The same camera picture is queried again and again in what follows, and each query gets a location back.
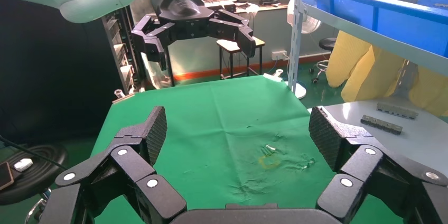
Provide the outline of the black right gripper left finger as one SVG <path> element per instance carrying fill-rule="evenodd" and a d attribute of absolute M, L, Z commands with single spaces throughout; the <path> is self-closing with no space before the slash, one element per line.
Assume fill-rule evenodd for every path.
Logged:
<path fill-rule="evenodd" d="M 124 197 L 145 223 L 173 221 L 187 207 L 154 168 L 166 132 L 162 106 L 142 123 L 120 129 L 104 151 L 57 176 L 40 223 L 94 223 L 117 197 Z"/>

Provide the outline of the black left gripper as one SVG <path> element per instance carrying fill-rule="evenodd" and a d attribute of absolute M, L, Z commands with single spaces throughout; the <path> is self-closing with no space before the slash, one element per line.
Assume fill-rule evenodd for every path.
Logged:
<path fill-rule="evenodd" d="M 145 15 L 132 29 L 135 49 L 147 60 L 167 69 L 167 47 L 175 39 L 210 36 L 237 43 L 247 56 L 255 55 L 256 41 L 249 20 L 227 10 L 212 11 L 203 0 L 151 0 L 158 19 Z"/>

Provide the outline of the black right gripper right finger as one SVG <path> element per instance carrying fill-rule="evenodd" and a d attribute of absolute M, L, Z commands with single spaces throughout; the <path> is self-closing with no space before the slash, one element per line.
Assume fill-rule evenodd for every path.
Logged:
<path fill-rule="evenodd" d="M 312 108 L 312 141 L 335 173 L 316 207 L 349 223 L 366 196 L 380 199 L 404 223 L 447 223 L 447 177 L 394 153 L 363 127 Z"/>

